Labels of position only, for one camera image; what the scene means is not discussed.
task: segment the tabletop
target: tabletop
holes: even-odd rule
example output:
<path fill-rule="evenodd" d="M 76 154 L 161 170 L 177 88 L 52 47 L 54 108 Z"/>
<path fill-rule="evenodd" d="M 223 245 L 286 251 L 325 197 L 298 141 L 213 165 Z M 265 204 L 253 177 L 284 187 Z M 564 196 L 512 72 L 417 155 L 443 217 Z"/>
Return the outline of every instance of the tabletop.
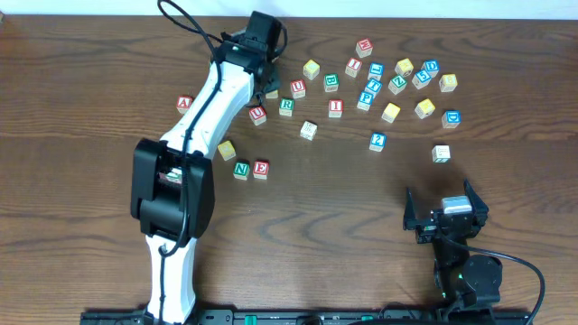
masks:
<path fill-rule="evenodd" d="M 233 33 L 247 18 L 199 19 Z M 536 324 L 578 322 L 578 26 L 574 22 L 283 19 L 289 44 L 277 62 L 289 81 L 309 59 L 337 73 L 336 93 L 306 80 L 293 117 L 268 99 L 265 123 L 243 109 L 226 138 L 239 158 L 271 163 L 266 181 L 236 180 L 234 160 L 213 160 L 216 207 L 195 256 L 200 300 L 239 309 L 369 309 L 440 302 L 434 253 L 402 229 L 405 188 L 420 210 L 462 195 L 467 177 L 489 205 L 472 246 L 525 258 L 545 275 Z M 356 41 L 372 54 L 354 79 Z M 208 73 L 202 38 L 162 17 L 6 16 L 0 27 L 0 318 L 3 324 L 74 324 L 87 309 L 133 309 L 150 299 L 145 237 L 129 214 L 132 155 L 180 118 L 182 94 Z M 398 60 L 439 61 L 459 86 L 383 89 L 356 109 L 370 62 L 395 76 Z M 328 100 L 342 99 L 342 118 Z M 417 102 L 430 98 L 432 116 Z M 380 119 L 393 102 L 393 124 Z M 461 124 L 442 128 L 444 110 Z M 313 141 L 299 136 L 318 125 Z M 383 152 L 368 149 L 373 132 Z M 434 145 L 452 158 L 433 163 Z M 538 280 L 503 261 L 500 308 L 531 310 Z"/>

